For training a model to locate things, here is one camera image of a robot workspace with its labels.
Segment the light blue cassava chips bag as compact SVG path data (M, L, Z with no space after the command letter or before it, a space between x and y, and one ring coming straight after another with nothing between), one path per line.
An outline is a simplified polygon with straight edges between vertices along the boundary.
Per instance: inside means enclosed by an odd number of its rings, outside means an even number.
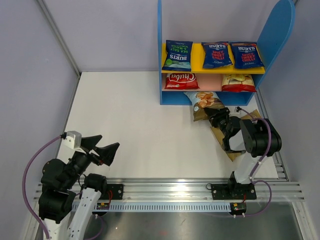
M205 108L223 109L225 107L217 93L213 91L185 91L184 94L191 101L194 122L208 119Z

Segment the blue Burts sea salt bag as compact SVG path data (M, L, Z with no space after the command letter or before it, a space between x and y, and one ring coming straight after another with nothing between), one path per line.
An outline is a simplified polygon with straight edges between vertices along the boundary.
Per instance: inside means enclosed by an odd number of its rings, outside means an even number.
M163 71L190 72L192 41L166 40Z

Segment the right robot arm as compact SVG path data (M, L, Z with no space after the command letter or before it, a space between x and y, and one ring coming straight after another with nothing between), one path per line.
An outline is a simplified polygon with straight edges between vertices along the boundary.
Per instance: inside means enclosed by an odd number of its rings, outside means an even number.
M266 157L282 148L282 139L269 119L247 113L244 118L230 114L228 108L204 109L212 127L222 134L221 147L235 154L239 165L227 181L209 184L214 200L255 200L255 174Z

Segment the yellow chips bag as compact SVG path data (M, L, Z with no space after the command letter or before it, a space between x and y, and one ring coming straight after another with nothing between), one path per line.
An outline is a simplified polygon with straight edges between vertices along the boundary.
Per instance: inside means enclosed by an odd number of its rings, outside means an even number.
M235 115L232 117L232 123L233 128L231 132L221 132L219 128L215 128L211 126L211 131L217 141L219 142L221 148L224 150L224 152L228 155L230 160L233 162L238 156L241 156L245 153L245 150L243 147L240 148L240 150L234 150L230 147L229 140L230 138L234 137L238 132L241 130L240 128L240 120L247 120L250 118L250 115L252 115L252 118L261 117L258 110L254 110L247 115L243 116L242 118L239 118Z

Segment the blue Burts chilli bag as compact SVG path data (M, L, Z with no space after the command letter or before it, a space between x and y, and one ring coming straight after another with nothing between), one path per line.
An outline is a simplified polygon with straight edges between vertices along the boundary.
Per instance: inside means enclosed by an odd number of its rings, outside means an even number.
M256 42L230 41L229 45L236 69L251 69L264 66Z
M201 45L204 50L204 62L202 65L204 69L216 69L232 65L228 42L202 42Z

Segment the red Chuba bag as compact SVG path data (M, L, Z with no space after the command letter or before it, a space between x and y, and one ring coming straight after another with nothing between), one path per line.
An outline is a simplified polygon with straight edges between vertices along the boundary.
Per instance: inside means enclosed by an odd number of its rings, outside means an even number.
M251 74L224 74L222 76L221 91L255 93L256 87Z
M194 73L168 73L165 79L167 90L196 90L198 80Z

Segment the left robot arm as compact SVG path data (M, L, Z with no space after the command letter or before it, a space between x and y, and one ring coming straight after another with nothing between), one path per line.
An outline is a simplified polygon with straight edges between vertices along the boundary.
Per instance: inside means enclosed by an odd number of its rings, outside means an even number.
M38 217L48 240L84 239L92 213L109 211L113 200L123 199L123 184L108 184L104 175L96 173L84 177L79 193L72 191L90 164L110 166L114 161L120 144L98 147L101 139L102 135L82 137L77 131L54 138L65 142L74 153L68 162L54 158L42 169Z

